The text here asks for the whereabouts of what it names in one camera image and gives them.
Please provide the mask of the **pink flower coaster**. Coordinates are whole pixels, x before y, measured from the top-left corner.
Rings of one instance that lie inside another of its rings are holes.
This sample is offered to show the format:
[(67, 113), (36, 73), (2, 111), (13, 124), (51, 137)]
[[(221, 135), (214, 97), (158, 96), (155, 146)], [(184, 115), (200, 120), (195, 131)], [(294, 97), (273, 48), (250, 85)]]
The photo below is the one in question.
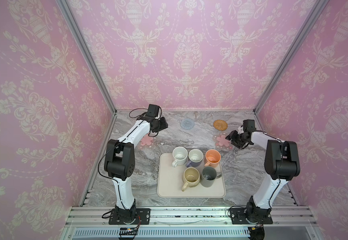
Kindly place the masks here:
[(144, 148), (151, 148), (154, 142), (154, 137), (150, 137), (149, 135), (145, 135), (140, 143), (139, 143), (139, 148), (144, 149)]
[(233, 145), (230, 140), (226, 139), (227, 133), (221, 133), (219, 135), (213, 136), (213, 141), (215, 142), (215, 148), (217, 150), (232, 150)]

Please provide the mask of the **tan rattan round coaster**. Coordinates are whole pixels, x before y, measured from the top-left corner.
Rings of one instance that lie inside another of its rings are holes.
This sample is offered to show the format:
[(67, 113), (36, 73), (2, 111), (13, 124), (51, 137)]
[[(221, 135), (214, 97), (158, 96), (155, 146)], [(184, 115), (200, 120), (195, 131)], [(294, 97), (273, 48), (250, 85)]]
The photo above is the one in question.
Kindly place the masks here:
[(213, 126), (218, 131), (225, 131), (228, 128), (228, 123), (224, 120), (215, 120)]

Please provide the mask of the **blue woven round coaster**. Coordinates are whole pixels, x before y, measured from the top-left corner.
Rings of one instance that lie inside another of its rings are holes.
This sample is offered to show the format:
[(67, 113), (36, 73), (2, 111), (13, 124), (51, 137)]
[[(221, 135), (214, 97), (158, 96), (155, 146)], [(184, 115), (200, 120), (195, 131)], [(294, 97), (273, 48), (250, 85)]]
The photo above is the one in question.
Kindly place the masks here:
[(191, 130), (195, 126), (195, 122), (192, 119), (183, 119), (180, 123), (180, 126), (184, 130)]

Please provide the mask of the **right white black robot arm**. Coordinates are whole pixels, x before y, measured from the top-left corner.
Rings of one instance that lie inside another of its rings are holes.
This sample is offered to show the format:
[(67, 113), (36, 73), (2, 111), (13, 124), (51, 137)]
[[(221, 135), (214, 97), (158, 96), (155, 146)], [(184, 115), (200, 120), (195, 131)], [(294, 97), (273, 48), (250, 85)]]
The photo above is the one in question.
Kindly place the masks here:
[(284, 141), (261, 131), (232, 131), (225, 139), (239, 149), (258, 145), (266, 151), (264, 169), (267, 175), (245, 210), (249, 223), (262, 224), (270, 217), (273, 202), (283, 186), (300, 174), (298, 146), (293, 141)]

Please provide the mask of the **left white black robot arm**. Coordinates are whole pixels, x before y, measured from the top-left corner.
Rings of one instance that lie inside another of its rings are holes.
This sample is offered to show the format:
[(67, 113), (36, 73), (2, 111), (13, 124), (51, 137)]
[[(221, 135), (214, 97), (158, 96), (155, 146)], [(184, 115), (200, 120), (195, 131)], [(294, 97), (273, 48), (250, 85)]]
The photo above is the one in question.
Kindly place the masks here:
[(168, 128), (164, 117), (138, 117), (135, 124), (120, 138), (107, 143), (103, 168), (115, 187), (116, 204), (110, 224), (133, 224), (137, 221), (136, 201), (132, 194), (131, 180), (135, 169), (135, 147), (149, 133), (159, 133)]

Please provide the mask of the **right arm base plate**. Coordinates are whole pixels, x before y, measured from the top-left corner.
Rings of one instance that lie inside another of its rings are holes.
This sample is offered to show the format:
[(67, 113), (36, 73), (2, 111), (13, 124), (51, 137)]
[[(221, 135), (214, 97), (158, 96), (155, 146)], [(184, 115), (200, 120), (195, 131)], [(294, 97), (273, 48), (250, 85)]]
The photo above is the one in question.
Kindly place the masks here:
[(230, 217), (233, 225), (271, 225), (273, 224), (273, 219), (271, 217), (271, 209), (263, 210), (260, 209), (260, 213), (264, 212), (262, 215), (256, 215), (254, 212), (249, 217), (246, 208), (233, 208), (228, 209), (228, 217)]

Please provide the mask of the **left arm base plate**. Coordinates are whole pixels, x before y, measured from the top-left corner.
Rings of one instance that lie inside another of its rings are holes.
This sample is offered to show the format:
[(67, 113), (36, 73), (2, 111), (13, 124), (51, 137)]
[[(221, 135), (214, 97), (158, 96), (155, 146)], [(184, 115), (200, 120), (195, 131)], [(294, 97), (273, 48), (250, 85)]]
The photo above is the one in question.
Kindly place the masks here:
[(109, 216), (109, 225), (148, 225), (151, 209), (112, 209)]

